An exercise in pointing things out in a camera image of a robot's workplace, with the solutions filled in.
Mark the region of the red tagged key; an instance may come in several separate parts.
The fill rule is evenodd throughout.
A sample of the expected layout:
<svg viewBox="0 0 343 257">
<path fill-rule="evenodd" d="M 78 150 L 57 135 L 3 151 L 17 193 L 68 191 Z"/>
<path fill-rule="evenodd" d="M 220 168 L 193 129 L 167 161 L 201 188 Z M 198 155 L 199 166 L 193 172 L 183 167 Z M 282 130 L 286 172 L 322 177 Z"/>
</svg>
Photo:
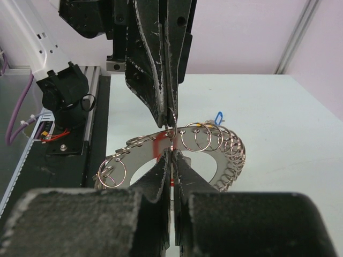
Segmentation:
<svg viewBox="0 0 343 257">
<path fill-rule="evenodd" d="M 158 173 L 164 174 L 167 172 L 169 174 L 170 188 L 175 188 L 175 182 L 173 178 L 173 168 L 170 162 L 170 157 L 168 152 L 170 151 L 170 138 L 166 131 L 157 132 L 153 136 L 152 142 L 152 153 L 153 158 L 155 158 L 155 164 L 157 165 Z"/>
</svg>

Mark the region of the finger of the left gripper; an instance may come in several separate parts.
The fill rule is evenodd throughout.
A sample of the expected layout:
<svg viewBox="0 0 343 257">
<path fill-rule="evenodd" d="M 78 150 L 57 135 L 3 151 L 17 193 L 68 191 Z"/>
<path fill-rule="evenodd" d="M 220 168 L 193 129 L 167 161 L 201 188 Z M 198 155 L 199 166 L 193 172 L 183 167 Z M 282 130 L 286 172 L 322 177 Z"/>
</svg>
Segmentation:
<svg viewBox="0 0 343 257">
<path fill-rule="evenodd" d="M 161 1 L 166 111 L 177 112 L 178 86 L 184 81 L 197 1 Z"/>
<path fill-rule="evenodd" d="M 159 1 L 128 1 L 125 82 L 145 104 L 156 125 L 166 123 L 165 72 Z"/>
</svg>

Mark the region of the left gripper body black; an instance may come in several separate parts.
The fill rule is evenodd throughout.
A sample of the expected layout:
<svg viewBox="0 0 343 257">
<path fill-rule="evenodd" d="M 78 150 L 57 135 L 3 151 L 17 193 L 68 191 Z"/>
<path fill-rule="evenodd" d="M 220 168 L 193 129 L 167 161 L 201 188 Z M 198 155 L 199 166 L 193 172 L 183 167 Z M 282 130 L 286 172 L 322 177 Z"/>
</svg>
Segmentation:
<svg viewBox="0 0 343 257">
<path fill-rule="evenodd" d="M 160 24 L 163 22 L 160 4 Z M 113 53 L 108 62 L 124 62 L 126 58 L 126 28 L 128 1 L 58 1 L 59 16 L 79 35 L 93 39 L 104 34 L 113 42 Z"/>
</svg>

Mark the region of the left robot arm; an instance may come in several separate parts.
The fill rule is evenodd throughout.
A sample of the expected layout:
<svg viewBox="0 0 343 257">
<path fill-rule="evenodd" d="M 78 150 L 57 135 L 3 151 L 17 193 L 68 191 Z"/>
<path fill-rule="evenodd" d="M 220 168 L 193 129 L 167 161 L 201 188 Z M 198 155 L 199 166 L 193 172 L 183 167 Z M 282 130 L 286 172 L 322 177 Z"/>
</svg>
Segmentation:
<svg viewBox="0 0 343 257">
<path fill-rule="evenodd" d="M 174 126 L 178 86 L 184 81 L 196 1 L 58 1 L 59 16 L 79 35 L 113 42 L 107 64 L 122 71 L 128 88 L 145 104 L 158 127 Z M 27 58 L 56 124 L 86 122 L 81 105 L 89 90 L 80 67 L 63 51 L 31 1 L 1 1 L 6 26 Z"/>
</svg>

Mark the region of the metal disc keyring holder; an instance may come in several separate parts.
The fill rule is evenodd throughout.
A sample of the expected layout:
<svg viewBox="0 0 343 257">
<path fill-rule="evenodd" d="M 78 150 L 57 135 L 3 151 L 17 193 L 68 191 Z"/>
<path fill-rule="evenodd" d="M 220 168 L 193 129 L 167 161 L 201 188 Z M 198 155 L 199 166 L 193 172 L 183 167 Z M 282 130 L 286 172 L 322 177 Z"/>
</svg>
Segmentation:
<svg viewBox="0 0 343 257">
<path fill-rule="evenodd" d="M 241 174 L 246 160 L 242 139 L 232 130 L 206 122 L 192 122 L 184 127 L 164 130 L 170 138 L 170 149 L 180 150 L 188 164 L 196 154 L 208 155 L 215 161 L 215 171 L 205 179 L 216 190 L 227 191 Z M 106 156 L 93 176 L 97 190 L 126 188 L 134 183 L 136 172 L 155 161 L 153 136 L 141 135 L 126 142 L 125 147 Z"/>
</svg>

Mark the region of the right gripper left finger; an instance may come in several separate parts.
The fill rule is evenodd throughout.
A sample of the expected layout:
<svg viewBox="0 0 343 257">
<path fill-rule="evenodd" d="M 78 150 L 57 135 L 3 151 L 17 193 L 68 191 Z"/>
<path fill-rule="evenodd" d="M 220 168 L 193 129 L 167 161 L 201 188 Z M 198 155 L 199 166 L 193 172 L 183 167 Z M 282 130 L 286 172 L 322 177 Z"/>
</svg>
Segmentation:
<svg viewBox="0 0 343 257">
<path fill-rule="evenodd" d="M 1 256 L 165 256 L 172 153 L 128 188 L 37 188 L 16 203 Z"/>
</svg>

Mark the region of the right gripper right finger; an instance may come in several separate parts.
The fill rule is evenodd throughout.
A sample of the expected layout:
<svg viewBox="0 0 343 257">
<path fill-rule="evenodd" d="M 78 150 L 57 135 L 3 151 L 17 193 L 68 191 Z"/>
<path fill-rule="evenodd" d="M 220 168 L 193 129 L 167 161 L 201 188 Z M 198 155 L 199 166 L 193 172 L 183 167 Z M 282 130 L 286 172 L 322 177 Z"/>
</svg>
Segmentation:
<svg viewBox="0 0 343 257">
<path fill-rule="evenodd" d="M 220 192 L 172 154 L 180 256 L 336 256 L 311 199 L 293 192 Z"/>
</svg>

